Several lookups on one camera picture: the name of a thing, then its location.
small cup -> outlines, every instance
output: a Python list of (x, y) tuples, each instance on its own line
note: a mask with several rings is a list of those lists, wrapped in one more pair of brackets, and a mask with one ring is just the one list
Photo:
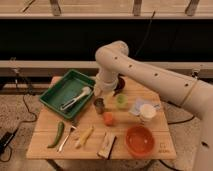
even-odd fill
[(155, 107), (150, 104), (143, 104), (140, 106), (140, 120), (142, 122), (150, 122), (155, 116), (157, 112)]
[(104, 99), (103, 98), (97, 98), (94, 101), (95, 110), (98, 114), (104, 113), (105, 105), (104, 105)]

carrot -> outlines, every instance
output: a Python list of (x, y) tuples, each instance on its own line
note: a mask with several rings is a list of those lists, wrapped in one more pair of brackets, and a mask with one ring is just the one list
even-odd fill
[(107, 126), (112, 126), (114, 124), (114, 117), (111, 112), (104, 112), (103, 114), (104, 124)]

green cup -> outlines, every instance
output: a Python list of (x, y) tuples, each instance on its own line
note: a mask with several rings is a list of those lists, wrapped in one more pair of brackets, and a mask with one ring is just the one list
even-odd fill
[(116, 106), (118, 109), (124, 109), (127, 105), (127, 96), (119, 93), (116, 95)]

orange object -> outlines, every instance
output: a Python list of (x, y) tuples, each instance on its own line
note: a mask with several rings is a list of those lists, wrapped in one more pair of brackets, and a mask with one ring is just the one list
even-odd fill
[(133, 157), (143, 158), (153, 150), (155, 141), (147, 128), (136, 125), (127, 130), (125, 143)]
[(107, 126), (112, 126), (115, 121), (113, 114), (111, 112), (104, 112), (103, 119), (104, 119), (105, 125)]

cable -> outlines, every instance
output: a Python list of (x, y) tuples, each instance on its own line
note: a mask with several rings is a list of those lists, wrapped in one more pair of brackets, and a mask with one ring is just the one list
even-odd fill
[(2, 159), (0, 158), (0, 162), (9, 162), (9, 161), (10, 161), (10, 159), (11, 159), (11, 157), (12, 157), (13, 149), (12, 149), (12, 147), (10, 147), (9, 145), (8, 145), (8, 148), (9, 148), (9, 150), (10, 150), (8, 159), (7, 159), (7, 160), (2, 160)]
[(151, 16), (151, 18), (149, 20), (149, 25), (147, 26), (147, 29), (146, 29), (146, 34), (145, 34), (145, 36), (143, 38), (143, 41), (141, 42), (138, 50), (135, 53), (135, 57), (137, 57), (139, 52), (143, 49), (143, 47), (144, 47), (144, 45), (146, 43), (146, 40), (149, 37), (149, 33), (150, 33), (150, 30), (151, 30), (151, 26), (152, 26), (152, 20), (153, 20), (154, 16), (155, 16), (155, 11), (152, 13), (152, 16)]
[(176, 121), (176, 122), (168, 122), (168, 125), (174, 125), (174, 124), (182, 124), (182, 123), (186, 123), (189, 122), (191, 120), (193, 120), (195, 118), (195, 116), (192, 116), (189, 119), (183, 120), (183, 121)]
[[(20, 91), (19, 91), (19, 87), (18, 87), (18, 80), (17, 80), (17, 77), (16, 77), (16, 80), (15, 80), (15, 84), (16, 84), (16, 89), (17, 89), (17, 91), (20, 92)], [(28, 86), (28, 92), (27, 92), (27, 94), (32, 93), (32, 90), (29, 90), (30, 88), (31, 88), (31, 87)], [(28, 104), (27, 104), (27, 102), (26, 102), (26, 100), (25, 100), (25, 96), (26, 96), (26, 94), (24, 94), (23, 97), (22, 97), (22, 100), (23, 100), (23, 102), (24, 102), (24, 105), (25, 105), (25, 107), (27, 108), (28, 113), (31, 114), (34, 118), (33, 118), (32, 120), (22, 120), (22, 121), (20, 121), (19, 124), (18, 124), (18, 126), (17, 126), (17, 129), (19, 129), (19, 127), (20, 127), (21, 124), (23, 124), (23, 123), (32, 123), (32, 122), (36, 122), (36, 121), (37, 121), (37, 115), (36, 115), (34, 112), (30, 111), (29, 106), (28, 106)]]
[[(15, 85), (16, 85), (17, 91), (20, 93), (20, 90), (19, 90), (19, 87), (18, 87), (18, 76), (19, 76), (19, 75), (17, 74), (17, 75), (16, 75), (16, 78), (15, 78)], [(25, 81), (25, 83), (26, 83), (27, 86), (28, 86), (28, 91), (27, 91), (26, 94), (30, 94), (30, 95), (33, 94), (32, 86), (29, 86), (29, 85), (31, 85), (31, 83), (29, 82), (29, 80), (26, 80), (26, 78), (22, 78), (22, 79)], [(33, 118), (32, 120), (22, 120), (22, 121), (20, 121), (20, 122), (18, 123), (18, 126), (17, 126), (16, 130), (14, 131), (14, 136), (15, 136), (16, 132), (19, 130), (21, 124), (23, 124), (23, 123), (32, 123), (32, 122), (37, 121), (37, 115), (36, 115), (34, 112), (30, 111), (29, 106), (28, 106), (28, 104), (27, 104), (27, 102), (26, 102), (26, 100), (25, 100), (26, 94), (23, 95), (22, 100), (23, 100), (23, 103), (24, 103), (25, 107), (27, 108), (28, 113), (31, 114), (34, 118)], [(0, 162), (9, 162), (9, 161), (10, 161), (10, 159), (11, 159), (11, 157), (12, 157), (12, 151), (13, 151), (13, 149), (12, 149), (12, 147), (10, 147), (9, 145), (8, 145), (8, 148), (9, 148), (9, 150), (10, 150), (8, 159), (7, 159), (7, 160), (2, 160), (2, 159), (0, 158)]]
[(174, 170), (174, 171), (183, 171), (183, 170), (179, 170), (179, 169), (176, 169), (174, 167), (171, 167), (169, 166), (168, 164), (166, 164), (163, 160), (159, 160), (159, 162), (164, 165), (166, 168), (170, 169), (170, 170)]

